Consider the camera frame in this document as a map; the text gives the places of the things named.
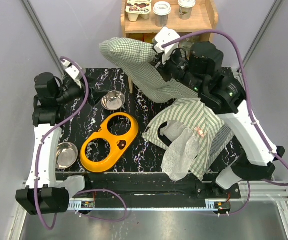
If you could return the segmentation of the green checked pet cushion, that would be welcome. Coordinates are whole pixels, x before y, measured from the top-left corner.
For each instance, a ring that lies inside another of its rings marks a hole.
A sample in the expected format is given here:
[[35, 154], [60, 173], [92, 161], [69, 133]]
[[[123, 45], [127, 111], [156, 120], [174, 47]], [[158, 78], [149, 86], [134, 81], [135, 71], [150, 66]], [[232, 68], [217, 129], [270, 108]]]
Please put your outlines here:
[[171, 99], [196, 99], [197, 93], [171, 79], [165, 82], [158, 71], [149, 64], [154, 59], [152, 45], [131, 38], [114, 37], [99, 45], [103, 57], [121, 68], [130, 80], [155, 103]]

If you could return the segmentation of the green striped pet tent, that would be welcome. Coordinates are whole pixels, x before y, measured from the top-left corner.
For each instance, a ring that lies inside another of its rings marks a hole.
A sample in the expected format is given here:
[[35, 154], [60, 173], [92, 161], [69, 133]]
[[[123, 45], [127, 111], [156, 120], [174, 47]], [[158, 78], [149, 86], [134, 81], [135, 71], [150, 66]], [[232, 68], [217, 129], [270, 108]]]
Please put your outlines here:
[[174, 182], [188, 173], [201, 181], [233, 136], [221, 119], [194, 98], [177, 99], [142, 134], [144, 140], [165, 151], [161, 169]]

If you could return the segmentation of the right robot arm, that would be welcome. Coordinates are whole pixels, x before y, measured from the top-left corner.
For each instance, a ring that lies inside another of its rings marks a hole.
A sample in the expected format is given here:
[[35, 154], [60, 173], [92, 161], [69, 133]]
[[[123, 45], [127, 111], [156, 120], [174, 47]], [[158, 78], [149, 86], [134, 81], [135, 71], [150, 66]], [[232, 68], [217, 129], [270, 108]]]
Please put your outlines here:
[[274, 144], [267, 148], [261, 140], [247, 110], [245, 90], [231, 71], [221, 66], [223, 53], [207, 41], [194, 43], [188, 57], [181, 56], [178, 44], [162, 48], [155, 43], [152, 49], [156, 55], [150, 64], [163, 80], [174, 79], [196, 93], [242, 145], [237, 160], [222, 170], [211, 185], [212, 194], [222, 198], [241, 180], [270, 178], [275, 170], [272, 162], [282, 157], [285, 149]]

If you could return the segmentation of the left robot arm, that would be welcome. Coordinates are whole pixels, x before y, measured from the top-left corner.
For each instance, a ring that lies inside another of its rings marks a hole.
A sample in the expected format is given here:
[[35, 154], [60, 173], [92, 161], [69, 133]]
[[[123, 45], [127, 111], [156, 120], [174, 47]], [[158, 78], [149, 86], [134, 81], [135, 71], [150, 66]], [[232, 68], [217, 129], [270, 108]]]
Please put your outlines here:
[[75, 80], [58, 84], [59, 78], [50, 72], [34, 78], [34, 152], [25, 187], [15, 194], [16, 201], [32, 216], [64, 213], [73, 196], [86, 198], [92, 193], [92, 185], [83, 176], [70, 176], [60, 182], [55, 175], [62, 126], [72, 119], [65, 117], [64, 105], [80, 97], [85, 105], [91, 96], [87, 78], [83, 75], [82, 79], [81, 84]]

